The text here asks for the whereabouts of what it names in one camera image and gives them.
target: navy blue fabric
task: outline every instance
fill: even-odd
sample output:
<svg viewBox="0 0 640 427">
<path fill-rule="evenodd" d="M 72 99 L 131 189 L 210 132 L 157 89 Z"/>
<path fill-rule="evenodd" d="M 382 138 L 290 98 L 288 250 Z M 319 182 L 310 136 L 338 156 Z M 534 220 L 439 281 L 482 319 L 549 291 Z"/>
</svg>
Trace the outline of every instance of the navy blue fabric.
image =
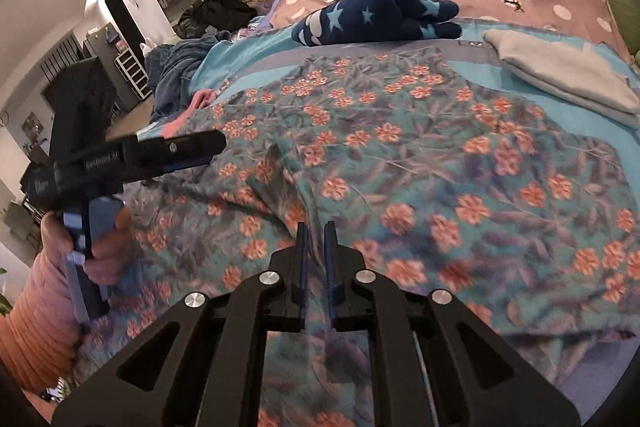
<svg viewBox="0 0 640 427">
<path fill-rule="evenodd" d="M 156 97 L 150 122 L 185 110 L 191 103 L 189 84 L 210 49 L 228 41 L 231 33 L 218 32 L 201 39 L 187 39 L 175 45 L 163 44 L 145 57 L 148 85 Z"/>
<path fill-rule="evenodd" d="M 462 28 L 448 21 L 459 11 L 446 0 L 338 0 L 298 22 L 291 37 L 306 46 L 457 39 Z"/>
</svg>

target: star-patterned cloth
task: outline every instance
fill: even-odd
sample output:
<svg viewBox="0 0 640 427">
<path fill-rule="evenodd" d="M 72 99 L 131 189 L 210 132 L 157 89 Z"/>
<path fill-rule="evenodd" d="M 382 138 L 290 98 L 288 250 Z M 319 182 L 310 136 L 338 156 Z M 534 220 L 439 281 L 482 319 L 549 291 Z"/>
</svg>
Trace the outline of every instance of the star-patterned cloth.
<svg viewBox="0 0 640 427">
<path fill-rule="evenodd" d="M 457 39 L 462 29 L 449 21 L 459 10 L 446 0 L 337 0 L 293 26 L 291 36 L 306 46 Z"/>
</svg>

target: human hand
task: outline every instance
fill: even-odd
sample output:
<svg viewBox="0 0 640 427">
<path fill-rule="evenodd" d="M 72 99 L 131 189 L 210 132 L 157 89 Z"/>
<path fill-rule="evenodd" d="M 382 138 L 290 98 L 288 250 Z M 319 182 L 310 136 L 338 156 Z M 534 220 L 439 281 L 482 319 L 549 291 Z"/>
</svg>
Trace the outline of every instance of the human hand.
<svg viewBox="0 0 640 427">
<path fill-rule="evenodd" d="M 131 214 L 123 208 L 116 214 L 114 223 L 114 230 L 92 241 L 94 257 L 84 262 L 84 272 L 96 284 L 117 283 L 131 261 Z M 74 249 L 74 242 L 67 229 L 49 212 L 42 218 L 40 230 L 42 254 L 55 266 L 62 267 L 62 260 Z"/>
</svg>

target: bed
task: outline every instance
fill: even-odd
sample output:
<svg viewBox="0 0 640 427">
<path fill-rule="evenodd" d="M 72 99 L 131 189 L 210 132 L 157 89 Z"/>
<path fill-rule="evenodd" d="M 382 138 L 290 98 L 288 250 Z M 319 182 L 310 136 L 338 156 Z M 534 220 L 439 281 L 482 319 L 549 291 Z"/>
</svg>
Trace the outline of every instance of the bed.
<svg viewBox="0 0 640 427">
<path fill-rule="evenodd" d="M 172 131 L 216 126 L 229 147 L 207 168 L 129 187 L 140 263 L 116 288 L 113 313 L 85 336 L 77 380 L 180 295 L 219 295 L 262 269 L 298 220 L 318 255 L 321 225 L 334 219 L 340 237 L 402 287 L 455 291 L 586 425 L 628 422 L 640 378 L 638 138 L 515 78 L 482 39 L 497 28 L 591 42 L 640 89 L 607 0 L 455 0 L 460 40 L 315 48 L 287 26 L 334 0 L 245 1 L 273 28 L 208 51 L 186 87 L 217 99 Z M 270 337 L 263 425 L 372 421 L 364 338 L 327 330 L 316 261 L 307 335 Z"/>
</svg>

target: floor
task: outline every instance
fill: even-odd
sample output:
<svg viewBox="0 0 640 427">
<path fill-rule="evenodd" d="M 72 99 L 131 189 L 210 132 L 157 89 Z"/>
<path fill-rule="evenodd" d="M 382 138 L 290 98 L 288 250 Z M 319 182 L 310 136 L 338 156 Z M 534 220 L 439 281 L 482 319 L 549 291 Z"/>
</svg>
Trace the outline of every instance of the floor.
<svg viewBox="0 0 640 427">
<path fill-rule="evenodd" d="M 128 115 L 118 120 L 107 131 L 107 140 L 113 140 L 127 134 L 133 134 L 149 124 L 149 117 L 154 108 L 154 97 L 150 96 Z"/>
</svg>

